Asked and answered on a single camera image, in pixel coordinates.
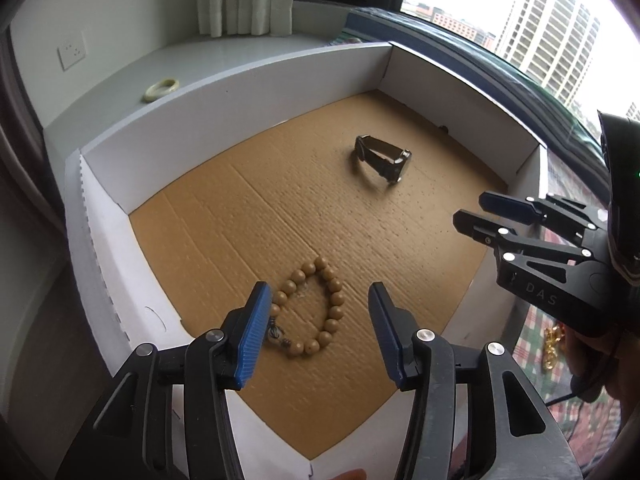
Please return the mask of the person's right hand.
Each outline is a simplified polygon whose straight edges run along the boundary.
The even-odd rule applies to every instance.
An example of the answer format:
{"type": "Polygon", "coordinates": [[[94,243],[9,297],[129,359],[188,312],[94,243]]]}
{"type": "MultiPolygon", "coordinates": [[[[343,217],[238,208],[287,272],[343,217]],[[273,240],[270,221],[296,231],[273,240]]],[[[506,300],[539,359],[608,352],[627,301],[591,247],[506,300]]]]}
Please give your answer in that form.
{"type": "Polygon", "coordinates": [[[570,392],[587,403],[600,396],[614,373],[617,353],[624,335],[616,330],[602,337],[587,337],[568,328],[565,333],[565,359],[572,374],[570,392]]]}

